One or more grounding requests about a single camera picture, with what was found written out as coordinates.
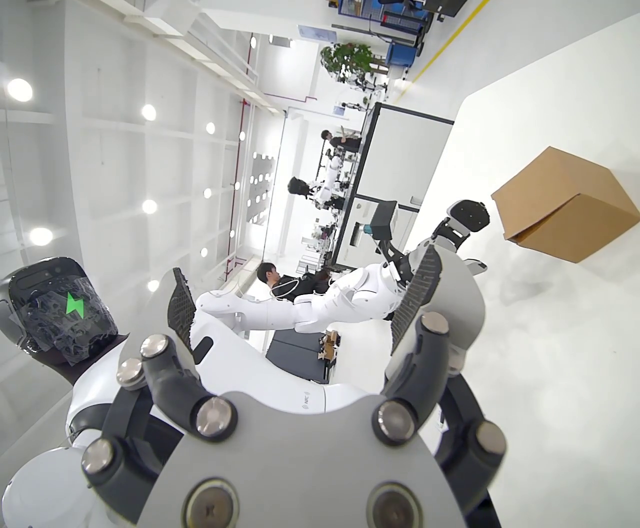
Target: desk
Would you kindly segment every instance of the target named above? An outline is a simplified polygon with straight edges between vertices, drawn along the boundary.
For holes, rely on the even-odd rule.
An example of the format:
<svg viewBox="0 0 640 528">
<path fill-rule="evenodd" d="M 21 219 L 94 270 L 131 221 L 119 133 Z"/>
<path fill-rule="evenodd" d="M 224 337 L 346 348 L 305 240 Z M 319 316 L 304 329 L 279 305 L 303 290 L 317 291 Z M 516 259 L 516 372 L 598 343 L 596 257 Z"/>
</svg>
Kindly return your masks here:
<svg viewBox="0 0 640 528">
<path fill-rule="evenodd" d="M 634 526 L 640 489 L 640 227 L 571 264 L 507 242 L 490 195 L 545 147 L 610 168 L 640 205 L 640 15 L 551 54 L 462 104 L 407 248 L 455 200 L 492 223 L 487 318 L 465 377 L 509 449 L 492 484 L 505 527 Z"/>
<path fill-rule="evenodd" d="M 351 245 L 356 223 L 370 221 L 383 200 L 398 202 L 392 242 L 404 248 L 452 126 L 448 119 L 375 103 L 365 119 L 332 265 L 355 269 L 383 261 L 369 236 Z"/>
<path fill-rule="evenodd" d="M 277 330 L 266 358 L 289 374 L 325 385 L 329 383 L 333 362 L 318 359 L 321 350 L 320 339 L 323 337 L 323 333 Z"/>
</svg>

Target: red pipe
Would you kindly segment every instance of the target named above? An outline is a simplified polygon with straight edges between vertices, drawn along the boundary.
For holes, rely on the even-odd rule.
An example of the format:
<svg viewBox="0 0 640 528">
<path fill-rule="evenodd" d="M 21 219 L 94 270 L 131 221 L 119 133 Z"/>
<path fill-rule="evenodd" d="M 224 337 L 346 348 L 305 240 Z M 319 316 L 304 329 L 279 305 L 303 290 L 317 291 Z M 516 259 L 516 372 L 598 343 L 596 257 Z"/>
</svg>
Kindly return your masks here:
<svg viewBox="0 0 640 528">
<path fill-rule="evenodd" d="M 251 38 L 253 37 L 253 33 L 251 34 L 251 37 L 249 38 L 249 53 L 247 54 L 246 57 L 246 63 L 249 64 L 251 62 Z M 249 73 L 249 68 L 247 68 L 245 70 L 245 73 L 248 74 Z M 242 125 L 244 124 L 244 107 L 247 106 L 248 103 L 246 101 L 245 98 L 242 99 L 242 112 L 240 114 L 240 132 L 242 132 Z M 238 152 L 236 155 L 236 174 L 234 175 L 234 196 L 233 199 L 231 200 L 231 220 L 229 221 L 229 233 L 231 233 L 233 227 L 234 227 L 234 210 L 236 208 L 236 182 L 238 181 L 238 166 L 240 165 L 240 147 L 242 145 L 242 141 L 238 141 Z M 231 252 L 231 237 L 229 237 L 229 244 L 227 245 L 227 255 Z M 229 274 L 231 273 L 231 271 L 233 271 L 233 269 L 231 271 L 229 271 L 229 262 L 230 260 L 227 259 L 227 264 L 225 265 L 225 282 L 227 281 L 227 277 L 229 276 Z"/>
</svg>

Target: yellow floor line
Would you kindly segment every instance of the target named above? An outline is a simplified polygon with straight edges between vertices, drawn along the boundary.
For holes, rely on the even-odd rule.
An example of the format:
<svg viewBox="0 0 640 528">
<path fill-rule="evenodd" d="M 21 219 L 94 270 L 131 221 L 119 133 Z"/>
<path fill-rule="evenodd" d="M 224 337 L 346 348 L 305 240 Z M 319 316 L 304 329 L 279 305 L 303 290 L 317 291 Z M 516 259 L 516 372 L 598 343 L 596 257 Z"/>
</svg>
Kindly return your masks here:
<svg viewBox="0 0 640 528">
<path fill-rule="evenodd" d="M 402 91 L 402 93 L 398 96 L 398 98 L 396 99 L 396 101 L 394 102 L 394 104 L 397 104 L 397 103 L 398 103 L 398 101 L 400 101 L 400 99 L 402 99 L 402 98 L 403 98 L 403 95 L 404 95 L 404 94 L 406 94 L 406 92 L 409 90 L 409 88 L 411 88 L 411 87 L 415 84 L 415 82 L 416 82 L 418 79 L 420 79 L 420 77 L 422 77 L 422 74 L 423 74 L 423 73 L 425 73 L 425 71 L 427 71 L 427 69 L 429 68 L 429 66 L 431 66 L 431 65 L 436 61 L 436 59 L 437 59 L 440 55 L 442 55 L 442 53 L 446 50 L 446 48 L 448 48 L 448 47 L 449 47 L 449 44 L 451 44 L 451 43 L 456 39 L 456 37 L 457 37 L 460 33 L 462 33 L 462 30 L 463 30 L 463 29 L 465 29 L 465 27 L 467 27 L 467 26 L 468 26 L 469 22 L 471 22 L 471 21 L 476 17 L 476 15 L 477 15 L 480 11 L 482 11 L 482 10 L 483 10 L 484 6 L 486 6 L 488 3 L 489 3 L 489 0 L 482 0 L 482 1 L 478 4 L 478 6 L 477 6 L 477 7 L 473 10 L 473 12 L 472 12 L 468 17 L 467 17 L 467 19 L 466 19 L 464 22 L 462 22 L 462 24 L 460 25 L 460 27 L 459 27 L 458 29 L 456 29 L 456 31 L 454 31 L 453 35 L 451 35 L 451 36 L 449 37 L 448 41 L 446 41 L 446 42 L 444 43 L 444 46 L 442 46 L 442 47 L 438 50 L 438 52 L 437 52 L 433 57 L 431 57 L 431 60 L 430 60 L 429 62 L 427 62 L 427 63 L 424 65 L 424 68 L 423 68 L 422 70 L 420 70 L 420 73 L 417 75 L 417 77 L 416 77 L 413 81 L 411 81 L 411 84 L 409 84 L 409 85 L 408 85 L 408 86 L 407 86 L 407 87 Z"/>
</svg>

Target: black jacket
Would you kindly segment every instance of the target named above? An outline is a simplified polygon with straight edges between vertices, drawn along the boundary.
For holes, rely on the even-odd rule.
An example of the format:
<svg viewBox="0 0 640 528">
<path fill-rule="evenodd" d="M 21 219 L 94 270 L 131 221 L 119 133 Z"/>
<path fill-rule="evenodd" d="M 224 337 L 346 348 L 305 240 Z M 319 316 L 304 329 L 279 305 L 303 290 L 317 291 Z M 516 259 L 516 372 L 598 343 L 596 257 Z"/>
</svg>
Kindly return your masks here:
<svg viewBox="0 0 640 528">
<path fill-rule="evenodd" d="M 328 277 L 323 271 L 316 274 L 305 273 L 296 279 L 289 275 L 282 275 L 280 280 L 271 288 L 271 293 L 278 299 L 286 299 L 293 302 L 299 295 L 307 295 L 310 293 L 326 293 L 329 289 Z"/>
</svg>

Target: metal screw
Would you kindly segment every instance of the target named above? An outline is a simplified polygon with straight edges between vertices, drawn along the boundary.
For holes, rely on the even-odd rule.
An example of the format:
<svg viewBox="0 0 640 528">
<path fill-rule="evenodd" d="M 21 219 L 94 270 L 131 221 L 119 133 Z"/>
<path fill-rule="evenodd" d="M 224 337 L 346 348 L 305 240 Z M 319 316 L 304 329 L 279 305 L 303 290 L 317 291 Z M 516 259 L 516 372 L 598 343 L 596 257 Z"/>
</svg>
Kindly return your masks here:
<svg viewBox="0 0 640 528">
<path fill-rule="evenodd" d="M 491 454 L 504 454 L 507 451 L 507 439 L 496 424 L 483 422 L 476 431 L 480 446 Z"/>
<path fill-rule="evenodd" d="M 202 404 L 196 416 L 196 428 L 202 436 L 211 438 L 225 431 L 233 419 L 233 408 L 224 398 L 214 396 Z"/>
<path fill-rule="evenodd" d="M 415 422 L 409 410 L 400 402 L 385 401 L 378 409 L 378 425 L 393 442 L 406 442 L 415 432 Z"/>
<path fill-rule="evenodd" d="M 84 450 L 82 468 L 88 475 L 95 475 L 107 469 L 113 460 L 113 446 L 106 438 L 94 440 Z"/>
<path fill-rule="evenodd" d="M 396 483 L 383 484 L 373 490 L 367 505 L 371 528 L 417 528 L 420 508 L 413 494 Z"/>
<path fill-rule="evenodd" d="M 129 385 L 142 377 L 142 361 L 138 358 L 129 358 L 118 367 L 116 380 L 121 385 Z"/>
<path fill-rule="evenodd" d="M 430 332 L 443 335 L 449 331 L 449 322 L 438 312 L 427 312 L 422 316 L 421 321 Z"/>
<path fill-rule="evenodd" d="M 238 499 L 230 484 L 212 479 L 198 486 L 184 510 L 188 528 L 233 528 L 238 518 Z"/>
<path fill-rule="evenodd" d="M 143 358 L 151 359 L 164 352 L 167 345 L 169 345 L 169 338 L 163 333 L 155 333 L 142 342 L 140 354 Z"/>
</svg>

